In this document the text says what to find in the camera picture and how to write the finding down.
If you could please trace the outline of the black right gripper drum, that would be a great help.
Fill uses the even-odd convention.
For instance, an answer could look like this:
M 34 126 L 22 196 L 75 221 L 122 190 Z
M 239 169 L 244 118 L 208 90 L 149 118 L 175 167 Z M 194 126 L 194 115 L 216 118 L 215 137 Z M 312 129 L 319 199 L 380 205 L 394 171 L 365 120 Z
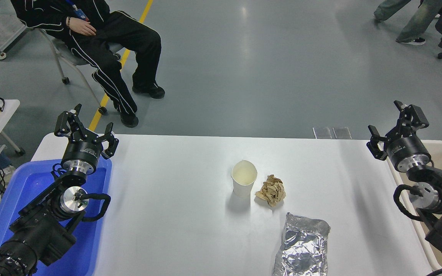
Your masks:
M 417 136 L 387 138 L 384 150 L 396 170 L 409 170 L 431 162 L 431 155 Z

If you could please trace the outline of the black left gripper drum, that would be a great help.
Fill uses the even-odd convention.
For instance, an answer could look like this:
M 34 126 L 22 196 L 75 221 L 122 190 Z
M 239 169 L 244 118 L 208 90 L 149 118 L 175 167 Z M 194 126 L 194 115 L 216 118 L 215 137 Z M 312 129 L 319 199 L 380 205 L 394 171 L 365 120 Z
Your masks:
M 83 167 L 87 170 L 95 170 L 98 164 L 103 146 L 87 141 L 69 141 L 63 158 L 61 167 L 70 170 L 77 162 L 79 164 L 86 163 Z

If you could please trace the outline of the seated person's right hand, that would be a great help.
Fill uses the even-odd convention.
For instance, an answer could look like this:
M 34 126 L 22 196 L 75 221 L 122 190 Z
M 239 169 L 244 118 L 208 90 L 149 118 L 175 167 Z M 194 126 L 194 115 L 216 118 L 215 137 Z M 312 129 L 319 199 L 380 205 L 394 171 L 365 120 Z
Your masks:
M 89 21 L 84 21 L 79 18 L 70 17 L 68 20 L 69 28 L 75 32 L 84 36 L 95 36 L 96 29 L 89 23 Z

